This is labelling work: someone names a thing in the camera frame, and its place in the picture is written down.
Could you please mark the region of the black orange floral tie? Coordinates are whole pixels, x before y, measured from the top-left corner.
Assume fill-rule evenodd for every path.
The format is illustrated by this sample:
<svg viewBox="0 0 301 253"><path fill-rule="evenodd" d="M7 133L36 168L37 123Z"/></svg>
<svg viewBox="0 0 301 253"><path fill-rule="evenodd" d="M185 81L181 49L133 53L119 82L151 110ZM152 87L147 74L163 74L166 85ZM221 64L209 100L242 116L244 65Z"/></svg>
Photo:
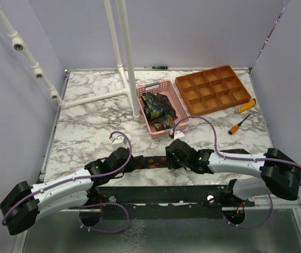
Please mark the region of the black orange floral tie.
<svg viewBox="0 0 301 253"><path fill-rule="evenodd" d="M221 150L221 152L229 154L249 154L245 149L228 149ZM156 168L167 168L166 156L153 156L144 157L142 155L137 157L131 157L131 165L135 169L156 169Z"/></svg>

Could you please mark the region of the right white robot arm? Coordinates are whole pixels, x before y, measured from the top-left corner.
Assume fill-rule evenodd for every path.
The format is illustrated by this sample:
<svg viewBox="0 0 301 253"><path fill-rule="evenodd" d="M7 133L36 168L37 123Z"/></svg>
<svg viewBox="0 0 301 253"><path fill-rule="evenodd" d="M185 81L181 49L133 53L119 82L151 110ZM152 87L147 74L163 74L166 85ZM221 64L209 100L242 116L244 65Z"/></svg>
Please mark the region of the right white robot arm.
<svg viewBox="0 0 301 253"><path fill-rule="evenodd" d="M290 201L298 198L301 169L275 148L261 154L231 154L211 149L195 150L177 139L166 147L166 160L169 169L189 168L197 174L247 175L247 179L229 183L224 192L224 200L229 206L266 194Z"/></svg>

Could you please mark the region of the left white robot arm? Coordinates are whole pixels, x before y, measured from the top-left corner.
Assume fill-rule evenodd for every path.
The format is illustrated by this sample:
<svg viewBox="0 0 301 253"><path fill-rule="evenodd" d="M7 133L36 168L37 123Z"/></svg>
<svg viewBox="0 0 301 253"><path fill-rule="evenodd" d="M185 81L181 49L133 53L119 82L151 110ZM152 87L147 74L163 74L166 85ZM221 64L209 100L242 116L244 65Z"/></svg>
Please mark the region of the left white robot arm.
<svg viewBox="0 0 301 253"><path fill-rule="evenodd" d="M31 186L27 181L18 183L0 204L1 224L10 235L17 235L48 214L102 204L104 198L97 188L123 172L131 158L130 149L118 148L60 179Z"/></svg>

